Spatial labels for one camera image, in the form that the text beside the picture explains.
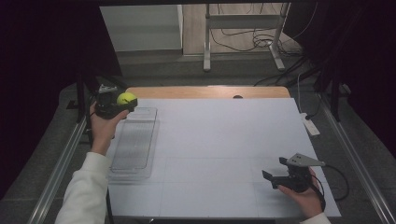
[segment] white sleeve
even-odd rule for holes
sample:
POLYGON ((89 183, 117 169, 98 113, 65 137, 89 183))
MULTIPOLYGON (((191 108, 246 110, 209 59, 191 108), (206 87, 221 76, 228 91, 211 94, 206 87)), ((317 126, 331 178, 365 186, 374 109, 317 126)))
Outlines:
POLYGON ((331 224, 329 219, 324 215, 324 213, 320 213, 314 217, 311 217, 300 224, 331 224))
POLYGON ((73 173, 67 186, 64 204, 55 223, 105 223, 106 174, 110 159, 88 152, 80 170, 73 173))

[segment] power strip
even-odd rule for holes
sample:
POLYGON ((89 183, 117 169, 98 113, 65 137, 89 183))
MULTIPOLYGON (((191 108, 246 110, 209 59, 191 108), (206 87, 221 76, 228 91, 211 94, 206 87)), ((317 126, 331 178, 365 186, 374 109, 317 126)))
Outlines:
POLYGON ((311 136, 316 136, 320 135, 319 130, 317 129, 317 126, 315 126, 314 122, 310 119, 306 119, 306 113, 301 113, 301 120, 303 121, 303 124, 305 125, 306 130, 308 131, 309 135, 311 136))

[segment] clear plastic tray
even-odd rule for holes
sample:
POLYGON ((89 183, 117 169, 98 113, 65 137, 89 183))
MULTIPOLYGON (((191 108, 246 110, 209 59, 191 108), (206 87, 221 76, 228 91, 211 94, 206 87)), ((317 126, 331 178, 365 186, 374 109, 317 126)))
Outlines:
POLYGON ((137 107, 124 121, 110 167, 110 180, 139 180, 151 175, 158 131, 157 109, 137 107))

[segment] tennis ball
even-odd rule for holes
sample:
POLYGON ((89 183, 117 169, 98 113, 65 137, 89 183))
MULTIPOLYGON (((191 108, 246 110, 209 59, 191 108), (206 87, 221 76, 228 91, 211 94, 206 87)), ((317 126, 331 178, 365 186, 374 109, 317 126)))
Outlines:
POLYGON ((119 95, 119 97, 117 98, 117 104, 118 105, 125 105, 125 104, 130 103, 132 100, 134 100, 136 98, 137 97, 133 93, 124 92, 124 93, 121 93, 119 95))

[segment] hand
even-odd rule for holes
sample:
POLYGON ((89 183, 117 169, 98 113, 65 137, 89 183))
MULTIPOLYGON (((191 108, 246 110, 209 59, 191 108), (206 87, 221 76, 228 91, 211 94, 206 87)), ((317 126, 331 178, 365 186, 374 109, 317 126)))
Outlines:
POLYGON ((124 110, 120 112, 114 119, 102 119, 94 113, 95 105, 96 103, 90 107, 93 136, 91 152, 96 152, 105 156, 108 147, 110 147, 111 139, 116 132, 117 124, 120 120, 126 118, 129 111, 124 110))
MULTIPOLYGON (((314 186, 318 188, 318 182, 314 178, 314 176, 316 176, 315 172, 311 168, 309 168, 309 172, 312 175, 312 182, 314 183, 314 186)), ((311 188, 302 193, 297 193, 294 190, 288 189, 281 185, 279 185, 277 188, 297 202, 307 218, 314 217, 323 212, 318 195, 311 188)))

